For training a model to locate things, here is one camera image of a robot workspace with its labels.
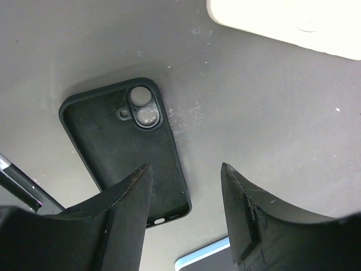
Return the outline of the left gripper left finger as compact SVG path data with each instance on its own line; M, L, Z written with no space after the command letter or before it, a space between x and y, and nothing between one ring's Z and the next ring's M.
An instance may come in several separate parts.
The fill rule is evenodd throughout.
M138 270L152 167L56 215L1 207L2 270Z

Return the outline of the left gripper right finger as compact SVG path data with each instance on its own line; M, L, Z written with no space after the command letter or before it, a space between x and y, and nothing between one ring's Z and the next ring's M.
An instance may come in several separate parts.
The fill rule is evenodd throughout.
M294 206L221 166L223 206L239 270L360 270L360 213L341 218Z

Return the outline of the black phone case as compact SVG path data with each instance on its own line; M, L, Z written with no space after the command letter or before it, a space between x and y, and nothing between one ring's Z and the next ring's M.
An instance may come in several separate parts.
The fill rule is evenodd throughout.
M59 119L100 190L151 165L148 227L191 211L173 132L152 80L138 77L72 95L60 106Z

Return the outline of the light blue phone case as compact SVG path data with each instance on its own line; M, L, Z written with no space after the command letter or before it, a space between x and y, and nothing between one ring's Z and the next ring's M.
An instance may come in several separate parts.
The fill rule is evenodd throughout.
M180 257L175 262L175 270L181 271L181 269L186 265L192 264L195 261L201 260L228 247L230 248L230 241L228 237L222 238L218 241L201 247L193 252L190 252L187 255Z

